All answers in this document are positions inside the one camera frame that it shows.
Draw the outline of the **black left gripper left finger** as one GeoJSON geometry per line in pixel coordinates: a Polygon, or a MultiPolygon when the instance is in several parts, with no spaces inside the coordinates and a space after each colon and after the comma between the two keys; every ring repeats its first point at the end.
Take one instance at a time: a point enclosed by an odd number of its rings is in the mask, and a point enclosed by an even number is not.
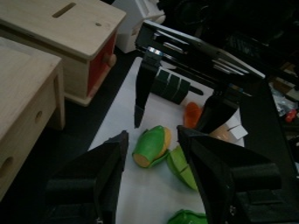
{"type": "Polygon", "coordinates": [[[126,149],[128,133],[121,131],[50,176],[41,224],[116,224],[126,149]]]}

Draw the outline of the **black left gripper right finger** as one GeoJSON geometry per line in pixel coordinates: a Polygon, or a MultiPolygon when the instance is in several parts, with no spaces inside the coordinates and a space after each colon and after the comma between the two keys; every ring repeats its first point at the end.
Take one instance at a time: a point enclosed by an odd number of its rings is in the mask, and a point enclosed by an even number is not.
{"type": "Polygon", "coordinates": [[[208,224],[299,223],[299,199],[273,161],[182,126],[177,137],[208,224]]]}

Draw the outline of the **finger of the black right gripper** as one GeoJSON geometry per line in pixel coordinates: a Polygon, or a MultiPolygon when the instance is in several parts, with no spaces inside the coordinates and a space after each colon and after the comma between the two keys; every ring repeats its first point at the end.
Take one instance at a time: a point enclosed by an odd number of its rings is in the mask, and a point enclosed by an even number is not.
{"type": "Polygon", "coordinates": [[[213,91],[204,102],[201,115],[194,129],[209,134],[232,117],[238,109],[240,92],[230,87],[224,91],[213,91]]]}
{"type": "Polygon", "coordinates": [[[148,95],[154,82],[154,76],[160,67],[161,56],[150,51],[144,53],[137,75],[134,79],[134,127],[138,128],[144,112],[148,95]]]}

